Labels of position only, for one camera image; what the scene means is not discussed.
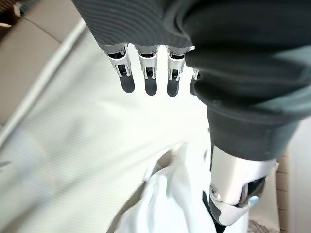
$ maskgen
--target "white cloth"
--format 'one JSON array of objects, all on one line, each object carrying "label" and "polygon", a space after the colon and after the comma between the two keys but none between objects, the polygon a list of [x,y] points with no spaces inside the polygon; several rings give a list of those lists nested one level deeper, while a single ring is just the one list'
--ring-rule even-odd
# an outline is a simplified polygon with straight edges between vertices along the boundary
[{"label": "white cloth", "polygon": [[133,46],[132,94],[90,32],[73,48],[0,148],[1,233],[106,232],[150,161],[206,135],[206,107],[189,93],[192,69],[175,98],[166,93],[165,47],[152,97]]},{"label": "white cloth", "polygon": [[[140,201],[123,214],[115,233],[216,233],[202,202],[202,190],[208,192],[210,183],[205,145],[206,138],[183,144],[171,164],[147,181]],[[224,233],[246,231],[247,215]]]}]

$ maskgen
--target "black fingertip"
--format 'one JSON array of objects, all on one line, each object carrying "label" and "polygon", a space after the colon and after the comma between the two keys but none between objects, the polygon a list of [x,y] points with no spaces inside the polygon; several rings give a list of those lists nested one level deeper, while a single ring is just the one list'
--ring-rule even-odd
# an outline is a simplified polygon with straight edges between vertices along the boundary
[{"label": "black fingertip", "polygon": [[157,91],[156,78],[145,79],[145,90],[149,96],[153,96]]},{"label": "black fingertip", "polygon": [[195,92],[194,92],[194,83],[195,83],[195,79],[191,79],[191,83],[190,83],[190,88],[189,88],[189,90],[190,90],[190,93],[193,95],[193,96],[196,96],[196,94],[195,94]]},{"label": "black fingertip", "polygon": [[122,77],[120,78],[120,82],[122,89],[126,93],[132,93],[135,90],[135,84],[132,74],[130,76],[122,75]]},{"label": "black fingertip", "polygon": [[167,94],[170,97],[175,97],[179,90],[179,81],[176,79],[167,81]]}]

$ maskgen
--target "black strap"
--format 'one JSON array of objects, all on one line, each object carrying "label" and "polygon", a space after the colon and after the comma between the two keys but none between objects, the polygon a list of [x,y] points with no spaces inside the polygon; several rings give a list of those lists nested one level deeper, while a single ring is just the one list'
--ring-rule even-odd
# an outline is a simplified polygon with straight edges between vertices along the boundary
[{"label": "black strap", "polygon": [[210,209],[209,209],[209,205],[208,205],[208,200],[207,200],[207,196],[206,196],[206,193],[203,191],[203,196],[202,196],[202,201],[205,205],[205,207],[207,208],[210,216],[212,217],[213,221],[214,221],[214,225],[215,225],[215,228],[216,228],[216,233],[223,233],[225,228],[227,226],[223,226],[223,225],[220,225],[218,222],[216,222],[216,220],[213,218],[213,215],[212,213],[210,212]]}]

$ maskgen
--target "prosthetic hand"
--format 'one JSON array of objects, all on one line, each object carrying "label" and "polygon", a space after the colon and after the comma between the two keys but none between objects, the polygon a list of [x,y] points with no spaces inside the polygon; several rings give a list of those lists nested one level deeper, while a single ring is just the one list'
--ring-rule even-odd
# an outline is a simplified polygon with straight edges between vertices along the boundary
[{"label": "prosthetic hand", "polygon": [[195,68],[190,90],[207,105],[212,143],[209,207],[218,224],[233,224],[258,201],[299,120],[311,114],[311,56],[304,47],[311,42],[311,5],[302,0],[73,2],[125,92],[135,89],[127,43],[138,51],[149,95],[157,89],[158,45],[168,48],[171,97],[184,62]]}]

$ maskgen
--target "silver screw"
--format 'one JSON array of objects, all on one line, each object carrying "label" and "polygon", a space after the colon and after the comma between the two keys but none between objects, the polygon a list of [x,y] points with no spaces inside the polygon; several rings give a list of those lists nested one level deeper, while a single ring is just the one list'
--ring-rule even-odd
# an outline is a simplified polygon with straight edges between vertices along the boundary
[{"label": "silver screw", "polygon": [[215,188],[212,185],[209,188],[210,188],[210,192],[211,192],[212,196],[214,198],[217,198],[218,194],[217,194]]}]

